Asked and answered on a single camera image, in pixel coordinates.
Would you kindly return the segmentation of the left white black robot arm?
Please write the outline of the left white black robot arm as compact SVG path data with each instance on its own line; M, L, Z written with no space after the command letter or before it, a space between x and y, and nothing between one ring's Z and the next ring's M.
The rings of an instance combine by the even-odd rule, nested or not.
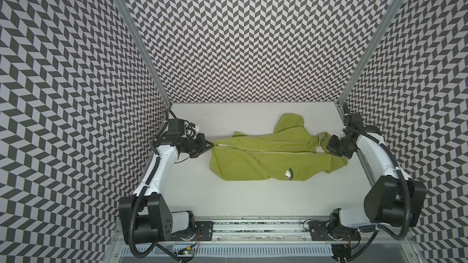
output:
M192 211L172 212L163 197L165 182L180 154L197 158L214 147L199 133L198 126L183 119L169 119L150 143L153 156L131 196L119 202L124 240L130 244L151 244L196 238Z

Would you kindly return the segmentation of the lime green zip jacket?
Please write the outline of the lime green zip jacket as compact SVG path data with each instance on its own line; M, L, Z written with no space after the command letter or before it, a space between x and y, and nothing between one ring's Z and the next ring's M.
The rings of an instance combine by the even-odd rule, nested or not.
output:
M327 132L312 135L302 116L284 114L272 134L247 135L240 131L214 141L209 169L225 181L306 181L316 174L330 174L348 164L333 155Z

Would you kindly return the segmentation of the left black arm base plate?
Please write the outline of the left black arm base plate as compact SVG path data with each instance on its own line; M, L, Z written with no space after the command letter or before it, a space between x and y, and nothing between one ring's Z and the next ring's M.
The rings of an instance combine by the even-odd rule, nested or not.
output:
M213 221L198 221L187 230L178 231L171 235L173 241L196 242L197 240L205 242L213 238Z

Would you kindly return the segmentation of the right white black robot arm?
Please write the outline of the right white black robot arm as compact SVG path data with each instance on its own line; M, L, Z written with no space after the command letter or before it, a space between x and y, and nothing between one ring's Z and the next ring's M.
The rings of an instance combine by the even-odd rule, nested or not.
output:
M343 136L332 136L328 150L337 157L361 153L370 166L374 184L360 206L335 209L327 232L340 240L357 231L383 230L393 239L406 238L416 226L427 189L407 174L385 144L381 131L365 125L359 113L346 113Z

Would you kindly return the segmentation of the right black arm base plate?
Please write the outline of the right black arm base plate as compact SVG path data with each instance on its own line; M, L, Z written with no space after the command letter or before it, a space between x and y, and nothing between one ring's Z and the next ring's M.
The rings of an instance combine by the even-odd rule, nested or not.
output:
M361 239L356 229L346 228L340 224L330 226L329 221L310 220L307 226L313 241L357 242Z

